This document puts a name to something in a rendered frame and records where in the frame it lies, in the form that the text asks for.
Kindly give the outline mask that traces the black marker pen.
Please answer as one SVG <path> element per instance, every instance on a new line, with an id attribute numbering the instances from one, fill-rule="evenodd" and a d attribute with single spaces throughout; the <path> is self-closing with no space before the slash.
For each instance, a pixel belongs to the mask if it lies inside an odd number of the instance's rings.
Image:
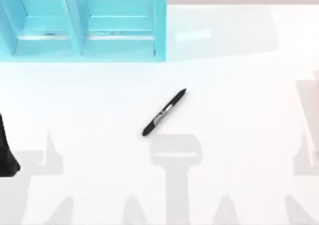
<path id="1" fill-rule="evenodd" d="M 187 88 L 179 91 L 161 110 L 160 112 L 148 123 L 148 125 L 143 129 L 142 136 L 148 136 L 159 123 L 169 114 L 169 112 L 174 108 L 174 106 L 182 99 L 185 95 Z"/>

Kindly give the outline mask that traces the light blue rack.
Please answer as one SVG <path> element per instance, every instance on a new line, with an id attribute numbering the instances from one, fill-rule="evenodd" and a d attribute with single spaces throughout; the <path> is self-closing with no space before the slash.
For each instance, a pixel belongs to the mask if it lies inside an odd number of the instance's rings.
<path id="1" fill-rule="evenodd" d="M 0 62 L 159 62 L 167 0 L 0 0 Z"/>

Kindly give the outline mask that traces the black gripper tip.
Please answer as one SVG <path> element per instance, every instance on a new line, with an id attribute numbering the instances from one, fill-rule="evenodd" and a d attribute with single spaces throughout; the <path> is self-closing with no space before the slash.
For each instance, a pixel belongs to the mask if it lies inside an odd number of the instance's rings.
<path id="1" fill-rule="evenodd" d="M 2 115 L 0 114 L 0 178 L 13 177 L 19 171 L 20 164 L 8 145 Z"/>

